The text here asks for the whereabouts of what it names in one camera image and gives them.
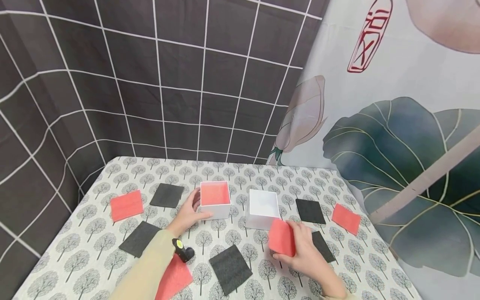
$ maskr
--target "left hand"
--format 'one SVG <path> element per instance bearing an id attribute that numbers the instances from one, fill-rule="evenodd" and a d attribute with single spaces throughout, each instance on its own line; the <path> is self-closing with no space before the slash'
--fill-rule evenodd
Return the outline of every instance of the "left hand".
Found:
<path id="1" fill-rule="evenodd" d="M 176 238 L 178 238 L 196 222 L 213 216 L 213 214 L 210 212 L 197 213 L 199 206 L 200 188 L 196 188 L 190 193 L 185 203 L 180 207 L 177 216 L 165 229 L 170 231 Z"/>

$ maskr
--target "table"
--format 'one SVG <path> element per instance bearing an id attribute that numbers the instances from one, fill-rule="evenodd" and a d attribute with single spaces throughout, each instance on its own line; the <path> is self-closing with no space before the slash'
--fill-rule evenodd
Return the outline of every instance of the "table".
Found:
<path id="1" fill-rule="evenodd" d="M 334 170 L 124 156 L 108 162 L 15 299 L 107 299 L 136 260 L 118 249 L 122 241 L 142 220 L 164 228 L 176 215 L 178 207 L 148 205 L 158 185 L 183 186 L 181 205 L 207 180 L 229 181 L 233 208 L 229 219 L 201 221 L 181 237 L 196 251 L 188 263 L 194 282 L 175 299 L 222 299 L 208 260 L 232 244 L 242 252 L 253 275 L 230 298 L 306 300 L 320 296 L 315 281 L 271 257 L 266 231 L 245 228 L 244 208 L 250 189 L 276 192 L 283 219 L 300 220 L 295 198 L 320 202 L 327 224 L 305 224 L 321 231 L 336 256 L 331 266 L 359 299 L 420 299 Z M 110 198 L 137 189 L 142 193 L 144 213 L 113 223 Z M 356 237 L 330 221 L 335 203 L 362 216 Z"/>

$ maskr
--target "black grid backdrop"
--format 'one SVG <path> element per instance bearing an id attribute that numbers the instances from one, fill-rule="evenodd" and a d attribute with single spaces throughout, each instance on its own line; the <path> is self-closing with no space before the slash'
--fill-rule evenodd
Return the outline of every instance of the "black grid backdrop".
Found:
<path id="1" fill-rule="evenodd" d="M 265 164 L 326 6 L 0 0 L 1 285 L 116 156 Z"/>

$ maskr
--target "sleeve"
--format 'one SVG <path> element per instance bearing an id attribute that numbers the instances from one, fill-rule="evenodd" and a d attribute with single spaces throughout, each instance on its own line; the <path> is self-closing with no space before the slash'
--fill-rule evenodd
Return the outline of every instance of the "sleeve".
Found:
<path id="1" fill-rule="evenodd" d="M 174 238 L 168 230 L 159 231 L 109 299 L 155 299 L 158 284 L 175 253 Z"/>

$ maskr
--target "open white box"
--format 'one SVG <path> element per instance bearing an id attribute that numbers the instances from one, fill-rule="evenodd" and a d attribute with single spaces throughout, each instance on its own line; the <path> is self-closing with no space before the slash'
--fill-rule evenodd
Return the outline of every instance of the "open white box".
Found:
<path id="1" fill-rule="evenodd" d="M 228 181 L 200 183 L 200 211 L 213 213 L 207 220 L 228 219 L 231 205 Z"/>
<path id="2" fill-rule="evenodd" d="M 251 189 L 245 210 L 245 227 L 270 230 L 275 219 L 280 219 L 276 192 Z"/>

